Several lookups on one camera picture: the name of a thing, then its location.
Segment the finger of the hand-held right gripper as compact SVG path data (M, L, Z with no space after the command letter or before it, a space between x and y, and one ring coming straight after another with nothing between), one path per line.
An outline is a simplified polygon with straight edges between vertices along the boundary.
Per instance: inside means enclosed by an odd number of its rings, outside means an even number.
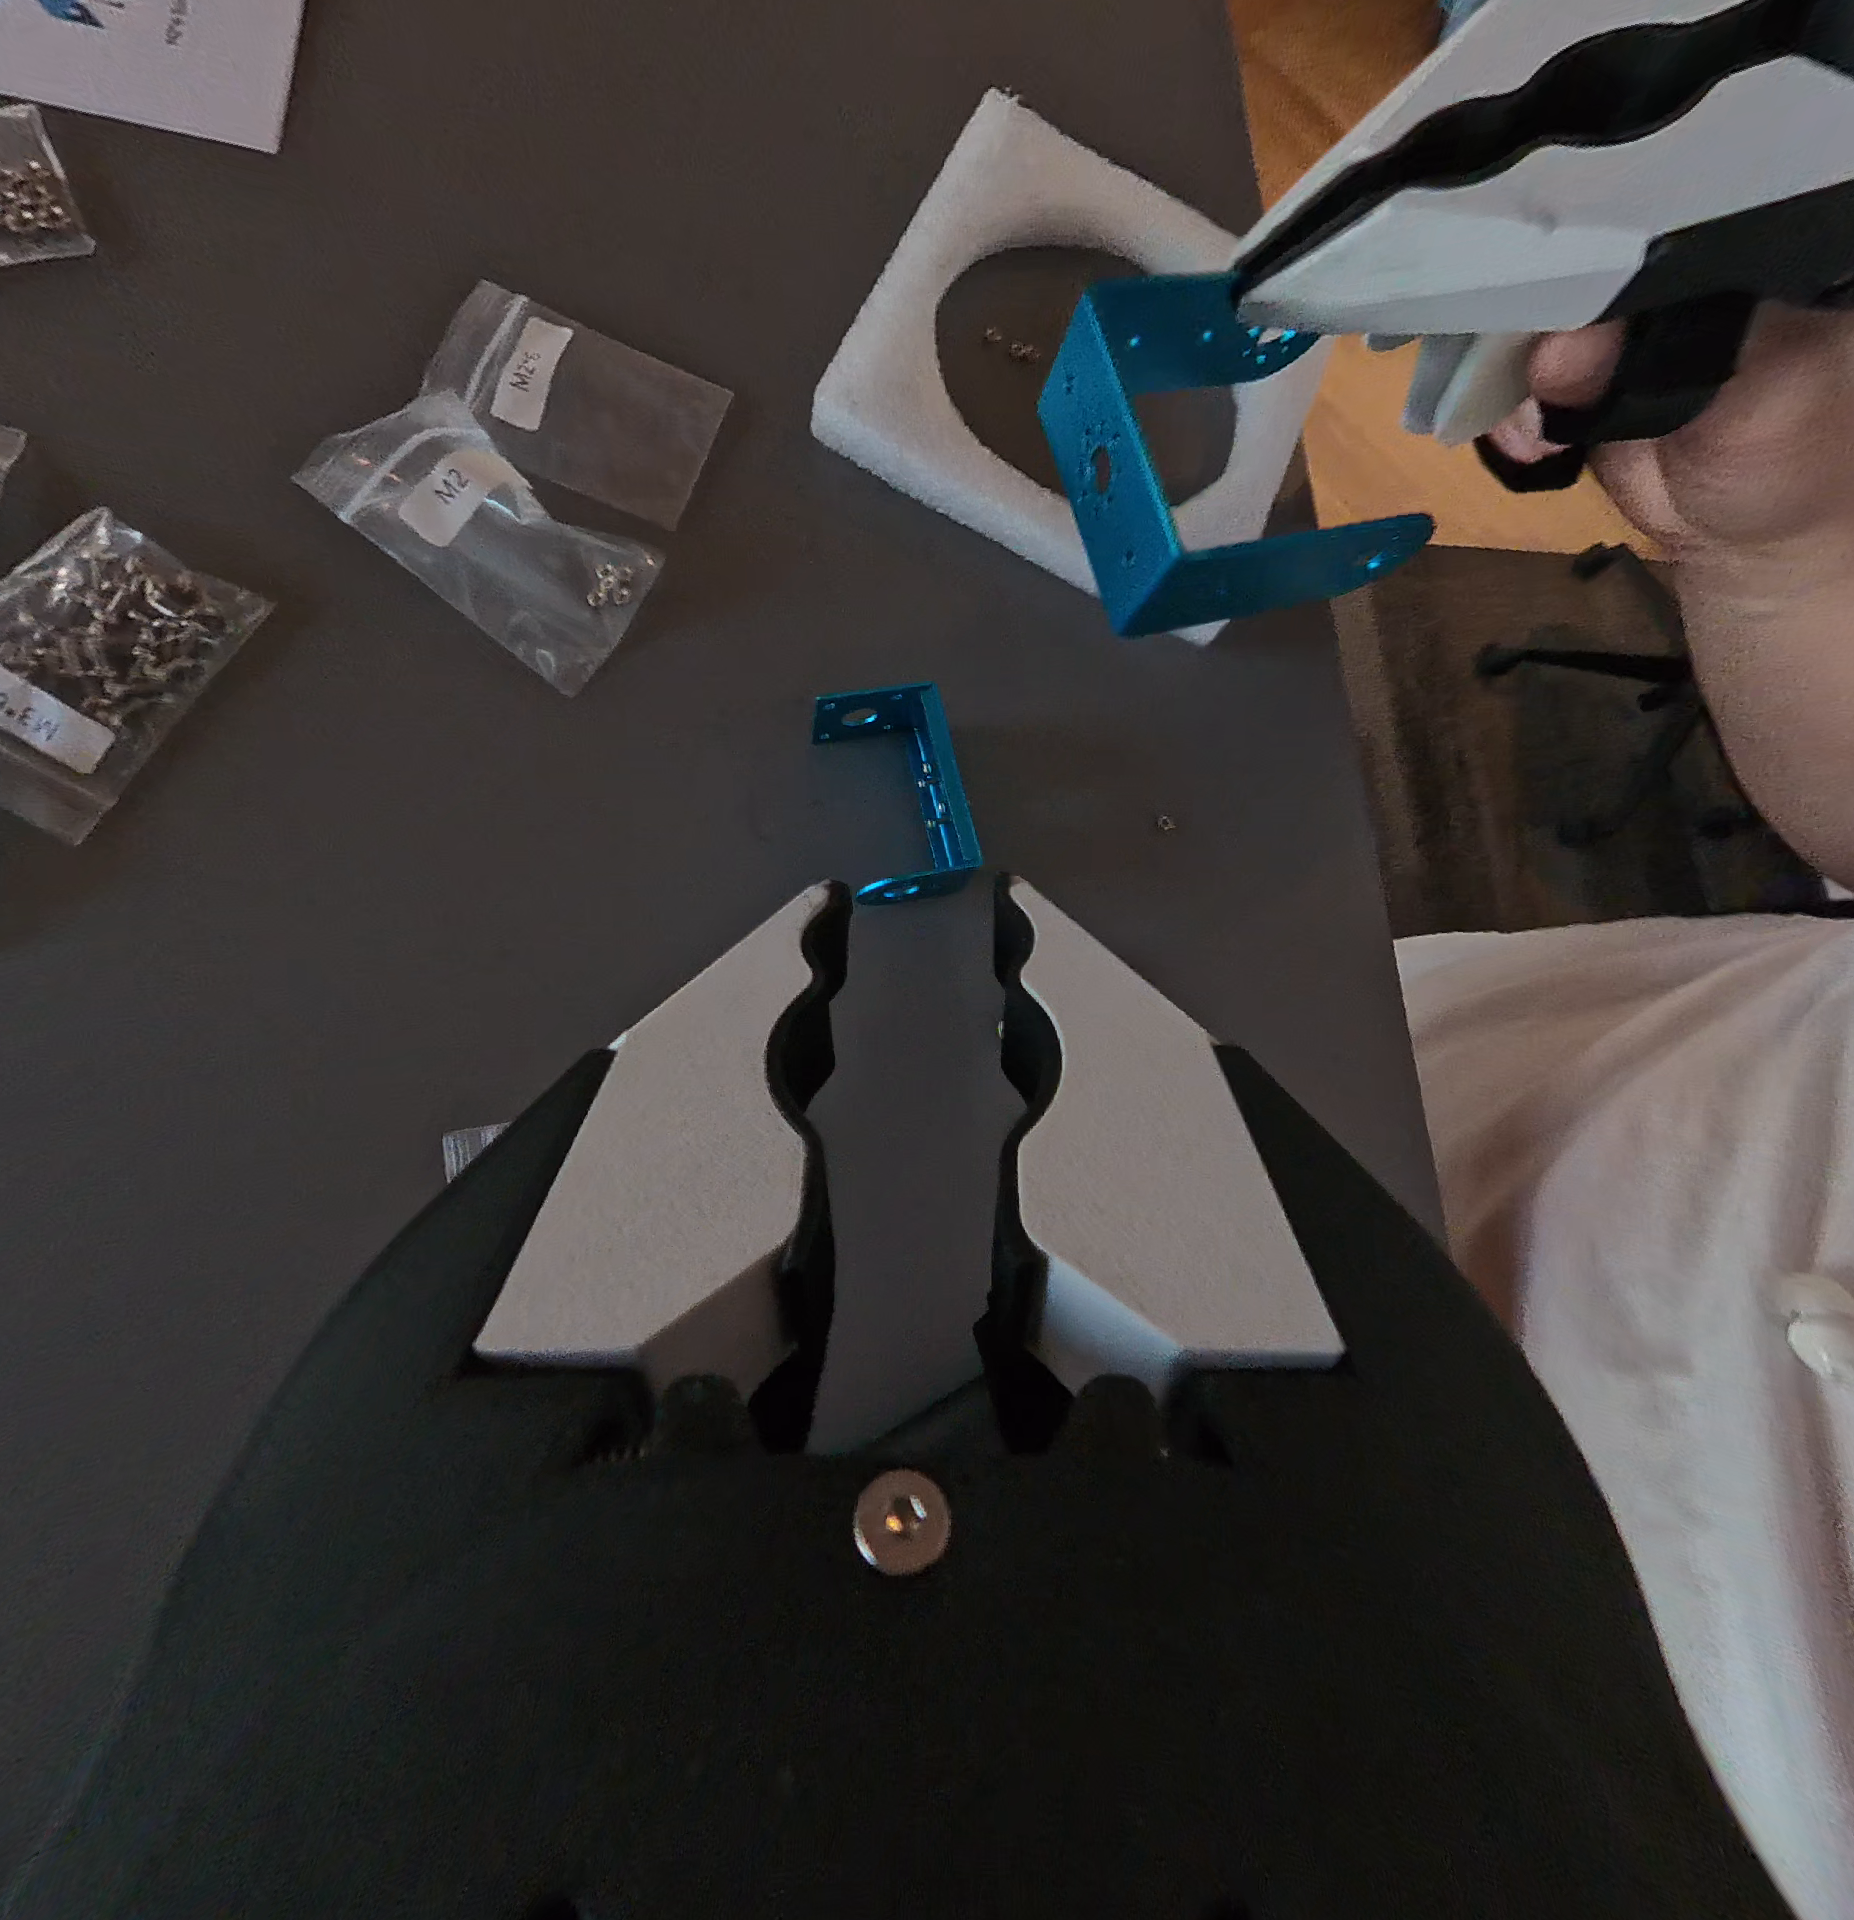
M1854 84L1854 5L1481 5L1270 208L1234 273L1271 276L1400 189L1635 143L1785 59Z
M1534 332L1607 310L1680 226L1854 179L1854 90L1710 90L1634 141L1543 145L1471 184L1404 188L1256 277L1248 325Z

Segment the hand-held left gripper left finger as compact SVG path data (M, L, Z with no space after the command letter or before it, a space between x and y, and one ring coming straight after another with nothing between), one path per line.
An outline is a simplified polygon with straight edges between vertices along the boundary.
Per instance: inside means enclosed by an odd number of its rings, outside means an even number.
M474 1350L735 1386L775 1451L810 1440L834 1307L824 1146L843 883L805 886L609 1047L605 1079Z

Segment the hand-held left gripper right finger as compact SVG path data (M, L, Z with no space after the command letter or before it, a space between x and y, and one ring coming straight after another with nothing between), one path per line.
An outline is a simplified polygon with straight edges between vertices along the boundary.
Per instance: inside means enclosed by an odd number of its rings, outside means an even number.
M1347 1341L1218 1039L1023 875L993 885L1002 1148L975 1323L1011 1451L1043 1451L1098 1379L1172 1416L1209 1375L1318 1373Z

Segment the large blue U bracket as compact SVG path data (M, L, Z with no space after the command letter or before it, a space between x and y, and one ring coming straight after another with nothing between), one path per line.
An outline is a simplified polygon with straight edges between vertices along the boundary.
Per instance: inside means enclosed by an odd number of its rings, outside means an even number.
M1205 640L1227 623L1347 595L1432 539L1423 512L1267 535L1321 385L1318 336L1244 321L1230 271L1118 276L1078 301L1038 417L1098 595L1120 635ZM1138 417L1145 394L1234 404L1227 468L1176 508Z

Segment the small blue metal bracket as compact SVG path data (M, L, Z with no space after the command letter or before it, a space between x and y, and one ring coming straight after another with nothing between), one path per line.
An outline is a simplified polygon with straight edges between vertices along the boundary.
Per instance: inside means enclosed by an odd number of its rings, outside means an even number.
M906 737L930 864L869 880L855 891L855 899L873 906L957 895L980 871L983 850L938 684L890 684L814 700L812 746L885 734Z

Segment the person's right forearm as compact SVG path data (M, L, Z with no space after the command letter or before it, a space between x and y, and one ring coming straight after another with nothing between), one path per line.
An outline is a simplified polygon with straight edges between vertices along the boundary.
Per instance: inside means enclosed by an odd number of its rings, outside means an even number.
M1854 894L1854 539L1692 552L1676 591L1732 775Z

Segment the dark desk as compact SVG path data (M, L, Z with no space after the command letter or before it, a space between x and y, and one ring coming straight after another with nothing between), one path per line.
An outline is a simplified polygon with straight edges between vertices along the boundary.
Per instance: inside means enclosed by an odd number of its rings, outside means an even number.
M1238 67L1225 5L307 5L277 156L52 114L99 251L0 273L2 564L111 508L277 610L83 845L0 823L0 1895L442 1136L917 856L824 690L938 681L989 862L1439 1229L1331 615L1118 640L810 433L991 85L1231 233ZM292 480L484 277L733 394L574 700Z

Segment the person's right hand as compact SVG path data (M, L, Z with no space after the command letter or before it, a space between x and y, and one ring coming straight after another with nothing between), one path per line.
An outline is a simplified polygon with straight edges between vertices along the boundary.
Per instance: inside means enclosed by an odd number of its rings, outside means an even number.
M1762 304L1698 418L1599 446L1589 468L1682 587L1854 587L1854 308Z

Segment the black chair base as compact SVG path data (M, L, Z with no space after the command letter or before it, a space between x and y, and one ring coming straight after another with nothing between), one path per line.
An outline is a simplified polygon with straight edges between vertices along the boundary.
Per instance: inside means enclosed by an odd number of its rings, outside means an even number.
M1663 715L1661 731L1631 762L1618 796L1596 811L1558 819L1557 840L1569 851L1593 850L1631 824L1650 798L1674 785L1674 768L1693 742L1708 737L1719 747L1715 722L1686 653L1684 617L1674 588L1661 582L1643 553L1625 542L1596 542L1569 560L1569 575L1583 585L1607 574L1634 588L1651 629L1670 641L1670 649L1643 653L1560 643L1558 637L1567 629L1554 627L1534 629L1525 643L1485 643L1472 667L1480 681L1504 679L1523 667L1542 667L1634 684L1641 690L1638 713Z

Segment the zip bag with few nuts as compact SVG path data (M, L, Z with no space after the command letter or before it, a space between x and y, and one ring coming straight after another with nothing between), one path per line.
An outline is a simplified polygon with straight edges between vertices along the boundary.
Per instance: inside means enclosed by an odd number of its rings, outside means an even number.
M546 684L578 694L664 555L552 515L455 394L322 438L295 482Z

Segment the nearly empty labelled zip bag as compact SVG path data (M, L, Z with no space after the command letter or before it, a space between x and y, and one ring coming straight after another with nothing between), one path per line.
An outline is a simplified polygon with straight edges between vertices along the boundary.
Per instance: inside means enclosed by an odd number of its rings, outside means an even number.
M426 394L455 394L534 480L676 529L730 391L482 279L452 315Z

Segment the clear zip bag of nuts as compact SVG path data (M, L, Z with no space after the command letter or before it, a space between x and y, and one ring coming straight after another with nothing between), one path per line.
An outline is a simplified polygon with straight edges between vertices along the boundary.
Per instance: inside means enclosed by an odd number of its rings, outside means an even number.
M0 105L0 268L95 251L40 107Z

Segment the instruction manual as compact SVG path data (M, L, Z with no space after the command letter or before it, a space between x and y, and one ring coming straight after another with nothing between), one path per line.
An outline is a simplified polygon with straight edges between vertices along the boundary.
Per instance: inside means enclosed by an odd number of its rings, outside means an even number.
M301 2L0 2L0 96L274 154Z

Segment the white foam frame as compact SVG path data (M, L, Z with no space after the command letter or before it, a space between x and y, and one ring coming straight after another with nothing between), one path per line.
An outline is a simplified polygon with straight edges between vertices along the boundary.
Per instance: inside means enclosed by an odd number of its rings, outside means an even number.
M920 506L1092 591L1064 497L975 437L940 369L945 294L979 259L1033 246L1195 273L1225 265L1234 237L991 87L821 372L812 433Z

